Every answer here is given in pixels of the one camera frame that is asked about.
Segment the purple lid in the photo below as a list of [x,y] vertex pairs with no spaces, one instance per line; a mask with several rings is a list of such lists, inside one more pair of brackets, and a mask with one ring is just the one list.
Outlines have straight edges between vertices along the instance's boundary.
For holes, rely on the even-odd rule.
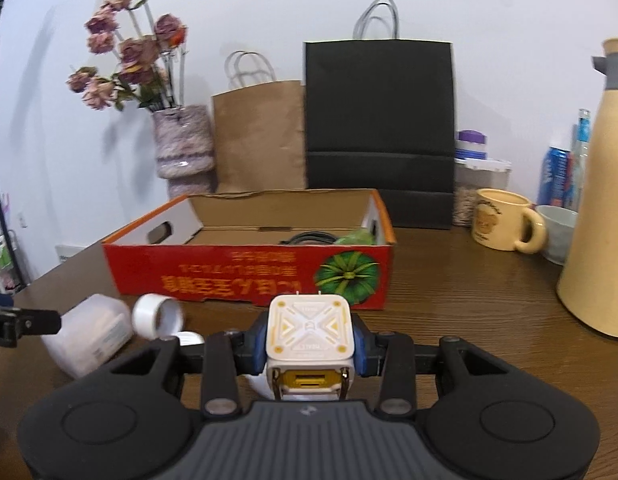
[[476,130],[462,130],[458,132],[458,140],[464,140],[465,142],[476,142],[478,144],[486,144],[487,137]]

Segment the white container lid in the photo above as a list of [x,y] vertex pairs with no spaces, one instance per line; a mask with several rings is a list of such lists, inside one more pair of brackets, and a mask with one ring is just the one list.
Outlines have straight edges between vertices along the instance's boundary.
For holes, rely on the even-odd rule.
[[467,170],[495,171],[504,173],[512,170],[512,164],[508,160],[495,158],[457,158],[455,163],[464,166]]

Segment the wood grain surface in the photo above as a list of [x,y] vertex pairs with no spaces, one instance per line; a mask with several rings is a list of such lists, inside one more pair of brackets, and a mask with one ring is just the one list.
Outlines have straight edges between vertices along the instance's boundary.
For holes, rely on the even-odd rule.
[[[562,307],[554,287],[560,267],[538,255],[484,248],[464,229],[397,230],[387,307],[361,312],[371,330],[398,330],[436,344],[459,335],[572,394],[595,413],[601,428],[587,480],[618,480],[618,341],[592,332]],[[37,280],[16,304],[66,312],[99,292],[118,296],[102,249],[95,245]],[[123,298],[132,305],[135,298]],[[248,304],[183,303],[188,330],[208,335],[246,329],[262,309]],[[142,344],[133,341],[128,348]],[[27,407],[69,379],[37,337],[0,348],[0,480],[29,480],[15,432]],[[239,379],[245,404],[257,398]],[[431,378],[419,378],[419,407],[436,400]],[[378,379],[356,379],[351,396],[374,401]],[[183,403],[195,407],[199,378],[185,381]]]

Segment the wall outlet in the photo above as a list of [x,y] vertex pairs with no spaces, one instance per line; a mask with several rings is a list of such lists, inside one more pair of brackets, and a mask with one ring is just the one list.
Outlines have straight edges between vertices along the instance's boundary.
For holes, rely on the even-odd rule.
[[74,254],[78,254],[83,249],[84,247],[78,247],[74,245],[55,246],[55,252],[58,254],[58,258],[60,258],[60,263],[64,263],[69,258],[71,258]]

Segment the pink rose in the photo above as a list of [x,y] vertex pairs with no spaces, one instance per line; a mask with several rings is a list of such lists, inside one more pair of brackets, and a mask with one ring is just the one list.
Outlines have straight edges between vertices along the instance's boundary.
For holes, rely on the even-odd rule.
[[169,40],[182,28],[182,22],[172,14],[163,14],[155,22],[155,35],[161,43]]
[[153,81],[153,68],[136,64],[122,70],[120,79],[129,85],[147,85]]
[[140,54],[138,62],[141,65],[149,66],[155,63],[159,57],[160,47],[158,42],[155,41],[153,36],[145,36],[144,40],[142,40],[142,54]]
[[100,34],[102,32],[113,32],[118,28],[118,22],[116,22],[113,8],[102,6],[84,26],[90,33]]
[[84,103],[94,110],[102,110],[111,106],[114,84],[111,81],[92,79],[82,96]]
[[109,6],[113,10],[124,10],[130,3],[131,0],[103,0],[103,7]]
[[158,43],[153,36],[145,36],[141,40],[124,40],[119,49],[122,68],[136,64],[147,67],[160,56]]
[[87,88],[87,85],[91,81],[91,76],[86,72],[74,72],[67,79],[67,85],[71,89],[72,92],[79,94],[84,92],[84,89]]
[[100,34],[92,34],[87,40],[89,50],[94,54],[106,54],[113,50],[114,41],[111,32],[101,32]]

